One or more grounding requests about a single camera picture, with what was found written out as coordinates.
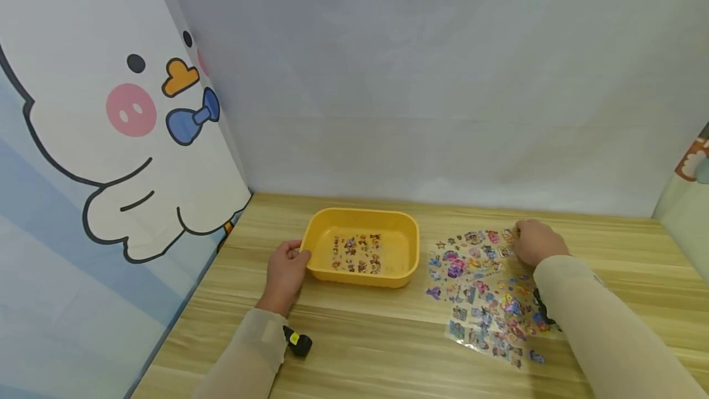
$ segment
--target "right hand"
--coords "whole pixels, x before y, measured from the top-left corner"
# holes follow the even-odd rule
[[[513,248],[522,262],[532,267],[551,256],[569,256],[569,247],[564,238],[556,234],[549,225],[536,219],[517,222],[519,236]]]

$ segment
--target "beige sleeve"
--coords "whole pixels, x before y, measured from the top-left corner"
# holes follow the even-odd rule
[[[192,398],[267,399],[286,351],[284,325],[281,315],[249,311]]]
[[[543,260],[534,273],[597,398],[707,398],[675,354],[586,264]]]

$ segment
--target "wooden table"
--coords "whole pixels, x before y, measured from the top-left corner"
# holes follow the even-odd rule
[[[546,365],[518,371],[445,339],[451,305],[425,295],[431,244],[523,217],[560,232],[709,389],[709,291],[654,220],[256,194],[132,397],[190,397],[260,297],[271,251],[301,237],[311,216],[332,206],[411,214],[422,261],[399,290],[308,277],[290,324],[313,338],[313,350],[305,359],[286,352],[273,399],[591,397],[568,343],[538,339]]]

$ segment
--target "cartoon wall panel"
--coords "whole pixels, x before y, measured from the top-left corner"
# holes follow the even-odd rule
[[[121,398],[250,193],[163,0],[0,16],[0,397]]]

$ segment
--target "blue bow tie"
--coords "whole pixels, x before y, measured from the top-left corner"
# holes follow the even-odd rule
[[[202,108],[196,111],[178,108],[170,111],[165,120],[167,131],[173,140],[186,147],[199,136],[205,122],[219,120],[219,99],[211,88],[206,87],[202,95]]]

